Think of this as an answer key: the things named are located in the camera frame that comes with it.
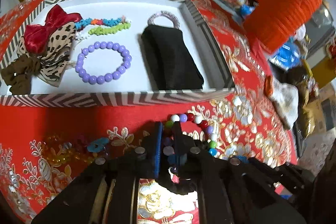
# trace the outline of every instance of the black cloth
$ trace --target black cloth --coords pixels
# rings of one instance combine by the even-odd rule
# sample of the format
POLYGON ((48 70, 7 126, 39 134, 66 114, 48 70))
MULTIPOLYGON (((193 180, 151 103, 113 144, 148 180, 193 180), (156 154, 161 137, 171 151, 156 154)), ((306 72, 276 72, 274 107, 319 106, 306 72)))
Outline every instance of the black cloth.
POLYGON ((159 90, 197 90, 204 79, 183 41, 181 30, 149 25, 141 35, 147 68, 159 90))

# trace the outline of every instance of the red tablecloth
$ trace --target red tablecloth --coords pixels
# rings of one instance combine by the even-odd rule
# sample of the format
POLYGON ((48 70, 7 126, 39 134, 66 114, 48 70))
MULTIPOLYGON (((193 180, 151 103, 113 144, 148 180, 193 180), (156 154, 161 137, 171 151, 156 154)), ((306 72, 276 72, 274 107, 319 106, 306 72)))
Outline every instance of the red tablecloth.
MULTIPOLYGON (((25 0, 0 19, 0 59, 17 28, 41 1, 25 0)), ((283 129, 272 103, 263 95, 264 73, 258 60, 250 57, 242 30, 213 1, 192 1, 222 49, 234 77, 236 93, 199 104, 91 108, 0 106, 0 189, 23 221, 31 221, 85 168, 87 157, 94 157, 83 155, 79 160, 56 163, 52 159, 53 154, 62 152, 59 144, 74 144, 79 136, 88 141, 105 136, 111 139, 112 155, 122 155, 125 149, 139 145, 143 136, 151 132, 154 121, 166 121, 175 113, 192 112, 214 126, 214 132, 220 136, 219 158, 254 156, 272 167, 286 161, 296 163, 291 133, 283 129), (48 150, 43 151, 43 141, 51 143, 48 150)), ((191 122, 184 123, 182 129, 194 138, 204 138, 204 133, 191 122)), ((198 223, 196 197, 189 194, 181 199, 154 182, 142 181, 140 223, 149 220, 198 223)))

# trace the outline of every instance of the orange string spool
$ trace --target orange string spool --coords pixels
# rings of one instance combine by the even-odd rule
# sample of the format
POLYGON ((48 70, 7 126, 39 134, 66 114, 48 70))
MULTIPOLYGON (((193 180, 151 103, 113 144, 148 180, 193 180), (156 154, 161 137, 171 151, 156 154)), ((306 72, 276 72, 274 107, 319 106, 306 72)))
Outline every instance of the orange string spool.
POLYGON ((250 44, 260 41, 267 53, 274 53, 321 4, 322 0, 262 0, 244 22, 248 36, 257 38, 249 39, 250 44))

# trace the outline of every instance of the hair bow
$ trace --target hair bow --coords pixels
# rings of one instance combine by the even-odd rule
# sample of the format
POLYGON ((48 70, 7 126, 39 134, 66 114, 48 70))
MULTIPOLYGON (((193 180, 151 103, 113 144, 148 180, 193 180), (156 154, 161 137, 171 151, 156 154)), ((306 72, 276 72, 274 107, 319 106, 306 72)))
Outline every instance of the hair bow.
POLYGON ((78 13, 67 14, 58 4, 48 12, 45 25, 27 25, 25 34, 26 50, 32 54, 42 54, 50 35, 68 22, 78 22, 82 19, 78 13))

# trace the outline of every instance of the purple beaded bracelet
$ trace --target purple beaded bracelet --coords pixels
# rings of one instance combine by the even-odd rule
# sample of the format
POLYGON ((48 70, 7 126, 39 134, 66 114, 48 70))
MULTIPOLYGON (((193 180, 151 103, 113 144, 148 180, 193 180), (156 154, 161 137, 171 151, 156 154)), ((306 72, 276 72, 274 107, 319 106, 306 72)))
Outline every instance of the purple beaded bracelet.
POLYGON ((111 82, 112 79, 117 80, 121 77, 122 74, 125 73, 125 71, 131 66, 132 56, 129 54, 129 50, 125 48, 125 46, 120 46, 118 43, 113 42, 95 42, 94 45, 90 45, 87 48, 82 49, 82 53, 78 55, 77 58, 77 64, 75 67, 76 72, 78 73, 79 77, 82 78, 84 83, 90 83, 91 85, 99 84, 102 85, 105 82, 111 82), (107 73, 105 76, 95 76, 95 75, 89 75, 86 73, 86 70, 83 69, 84 65, 84 58, 87 56, 90 52, 94 52, 95 50, 101 48, 103 49, 112 49, 114 51, 118 51, 121 56, 123 57, 123 63, 117 70, 113 73, 107 73))

